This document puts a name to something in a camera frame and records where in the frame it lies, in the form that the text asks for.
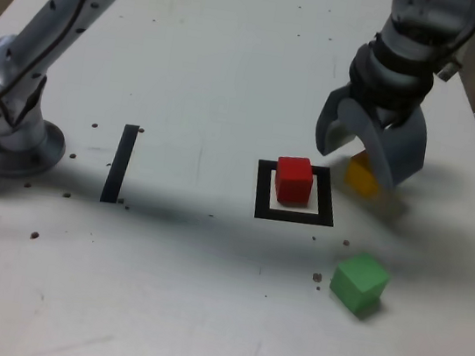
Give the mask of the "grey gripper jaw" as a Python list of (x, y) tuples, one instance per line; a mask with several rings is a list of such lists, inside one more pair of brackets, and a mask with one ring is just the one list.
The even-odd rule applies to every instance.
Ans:
[(346, 98), (337, 106), (338, 121), (362, 141), (375, 180), (394, 189), (423, 167), (427, 127), (420, 107), (400, 125), (381, 128), (357, 101)]
[(352, 85), (333, 90), (315, 124), (315, 144), (326, 156), (355, 139), (364, 127), (365, 111), (352, 96)]

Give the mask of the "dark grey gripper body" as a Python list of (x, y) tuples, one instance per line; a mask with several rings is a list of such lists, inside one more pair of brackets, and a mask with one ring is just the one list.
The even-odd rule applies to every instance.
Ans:
[(387, 129), (390, 126), (400, 126), (407, 122), (408, 118), (416, 111), (415, 107), (405, 109), (390, 110), (387, 107), (377, 105), (372, 106), (372, 124), (376, 128)]

